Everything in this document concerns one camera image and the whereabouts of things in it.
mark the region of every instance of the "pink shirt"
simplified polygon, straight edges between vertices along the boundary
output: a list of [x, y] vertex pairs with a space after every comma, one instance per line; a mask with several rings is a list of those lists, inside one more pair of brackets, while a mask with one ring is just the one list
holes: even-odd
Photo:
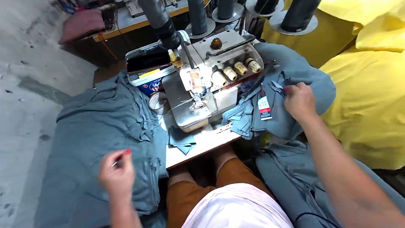
[[238, 183], [217, 188], [194, 207], [183, 228], [293, 228], [280, 205], [264, 191]]

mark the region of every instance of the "clothing tag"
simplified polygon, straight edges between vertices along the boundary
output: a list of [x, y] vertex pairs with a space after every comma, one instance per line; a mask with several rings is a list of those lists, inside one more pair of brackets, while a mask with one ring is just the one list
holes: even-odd
[[271, 119], [272, 117], [270, 112], [270, 105], [269, 102], [267, 101], [267, 96], [260, 98], [257, 103], [260, 111], [260, 119], [261, 120]]

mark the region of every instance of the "lap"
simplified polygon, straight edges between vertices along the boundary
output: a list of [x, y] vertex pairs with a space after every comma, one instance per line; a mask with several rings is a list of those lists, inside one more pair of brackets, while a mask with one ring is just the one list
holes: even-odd
[[168, 210], [167, 227], [181, 227], [187, 216], [204, 196], [217, 187], [235, 183], [253, 185], [272, 196], [266, 186], [253, 175], [252, 171], [239, 158], [232, 158], [225, 162], [219, 170], [216, 187], [203, 188], [190, 181], [180, 181], [169, 187], [166, 200]]

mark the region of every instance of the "hand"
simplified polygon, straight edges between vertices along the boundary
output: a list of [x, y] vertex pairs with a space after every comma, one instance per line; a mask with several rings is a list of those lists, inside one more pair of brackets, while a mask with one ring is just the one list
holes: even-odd
[[[121, 158], [120, 166], [113, 164]], [[108, 191], [110, 199], [129, 200], [132, 197], [132, 186], [135, 181], [135, 170], [132, 164], [131, 149], [119, 150], [107, 154], [101, 161], [98, 179]]]
[[315, 96], [310, 86], [300, 82], [295, 86], [285, 86], [284, 92], [286, 93], [284, 105], [298, 122], [318, 116], [315, 109]]

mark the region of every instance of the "small scissors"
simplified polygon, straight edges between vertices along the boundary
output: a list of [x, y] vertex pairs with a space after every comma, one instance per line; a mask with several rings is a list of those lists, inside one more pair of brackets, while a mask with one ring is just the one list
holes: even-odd
[[284, 88], [280, 84], [278, 84], [277, 82], [275, 82], [273, 80], [271, 80], [271, 83], [273, 83], [274, 86], [269, 84], [270, 88], [272, 88], [275, 92], [279, 93], [282, 97], [285, 98], [286, 95], [285, 95], [285, 93], [283, 91]]

